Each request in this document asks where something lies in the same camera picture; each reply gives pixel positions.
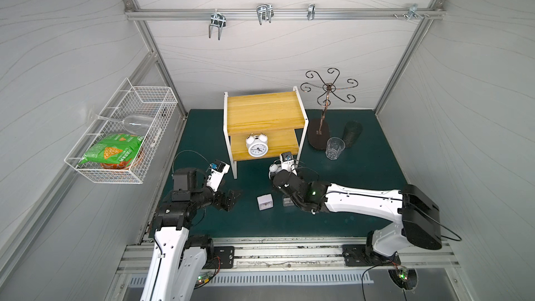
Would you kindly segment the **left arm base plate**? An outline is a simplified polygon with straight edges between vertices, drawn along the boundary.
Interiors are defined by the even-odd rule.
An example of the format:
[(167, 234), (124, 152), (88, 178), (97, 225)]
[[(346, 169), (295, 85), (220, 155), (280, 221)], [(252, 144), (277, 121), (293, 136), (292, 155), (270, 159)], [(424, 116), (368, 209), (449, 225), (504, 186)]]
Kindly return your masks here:
[(208, 258), (203, 269), (232, 269), (234, 267), (234, 246), (221, 246), (209, 249)]

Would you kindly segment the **white twin-bell alarm clock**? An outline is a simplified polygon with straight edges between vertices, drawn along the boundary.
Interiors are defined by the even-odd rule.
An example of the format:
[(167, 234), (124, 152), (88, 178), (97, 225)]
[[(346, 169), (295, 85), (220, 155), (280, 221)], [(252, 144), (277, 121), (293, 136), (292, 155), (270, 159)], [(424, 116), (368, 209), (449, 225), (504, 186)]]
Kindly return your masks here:
[(246, 138), (247, 152), (254, 158), (264, 157), (269, 151), (267, 141), (268, 137), (264, 134), (249, 135)]

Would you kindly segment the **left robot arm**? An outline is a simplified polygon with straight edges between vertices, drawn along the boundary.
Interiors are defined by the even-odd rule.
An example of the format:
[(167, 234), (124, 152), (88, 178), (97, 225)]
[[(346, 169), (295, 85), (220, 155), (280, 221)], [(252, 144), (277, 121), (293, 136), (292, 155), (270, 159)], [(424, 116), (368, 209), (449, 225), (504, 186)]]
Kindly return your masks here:
[(189, 300), (194, 290), (206, 286), (222, 268), (208, 235), (192, 236), (190, 230), (198, 210), (212, 206), (230, 211), (235, 193), (221, 192), (230, 166), (224, 162), (174, 171), (174, 187), (165, 197), (152, 222), (154, 250), (142, 300)]

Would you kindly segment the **clear square alarm clock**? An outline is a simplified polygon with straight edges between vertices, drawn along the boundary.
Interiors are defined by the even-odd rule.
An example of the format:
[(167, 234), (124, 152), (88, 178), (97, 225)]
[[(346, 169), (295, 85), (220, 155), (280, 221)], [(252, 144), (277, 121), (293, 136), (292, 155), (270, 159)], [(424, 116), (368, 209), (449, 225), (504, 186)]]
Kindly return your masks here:
[(291, 207), (291, 206), (295, 206), (295, 204), (293, 203), (293, 200), (290, 197), (285, 196), (283, 198), (283, 206), (284, 207)]

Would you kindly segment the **pink square alarm clock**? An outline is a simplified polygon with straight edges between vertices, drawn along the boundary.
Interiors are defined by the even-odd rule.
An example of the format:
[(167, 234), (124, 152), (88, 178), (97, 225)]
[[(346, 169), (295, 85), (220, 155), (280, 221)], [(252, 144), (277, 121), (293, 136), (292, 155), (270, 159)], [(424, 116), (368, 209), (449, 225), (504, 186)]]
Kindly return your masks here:
[(261, 195), (258, 196), (256, 199), (260, 211), (271, 209), (274, 207), (274, 200), (271, 194)]

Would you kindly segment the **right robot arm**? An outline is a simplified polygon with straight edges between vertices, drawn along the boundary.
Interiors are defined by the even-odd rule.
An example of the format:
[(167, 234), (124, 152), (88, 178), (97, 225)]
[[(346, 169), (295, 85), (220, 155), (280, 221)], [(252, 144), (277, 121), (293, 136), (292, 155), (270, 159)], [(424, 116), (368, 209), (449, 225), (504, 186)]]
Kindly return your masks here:
[(289, 196), (305, 212), (355, 213), (390, 222), (369, 232), (365, 256), (392, 259), (411, 245), (427, 250), (442, 248), (440, 209), (415, 185), (400, 190), (364, 190), (335, 183), (306, 182), (296, 172), (278, 168), (269, 173), (273, 187)]

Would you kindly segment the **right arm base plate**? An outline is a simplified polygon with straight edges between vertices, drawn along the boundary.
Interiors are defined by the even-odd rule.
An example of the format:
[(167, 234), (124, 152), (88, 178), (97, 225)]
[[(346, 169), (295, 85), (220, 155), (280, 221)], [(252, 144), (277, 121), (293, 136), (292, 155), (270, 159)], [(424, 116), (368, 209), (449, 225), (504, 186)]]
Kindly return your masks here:
[(343, 245), (342, 256), (347, 267), (400, 266), (401, 259), (395, 253), (383, 256), (374, 251), (368, 252), (366, 245)]

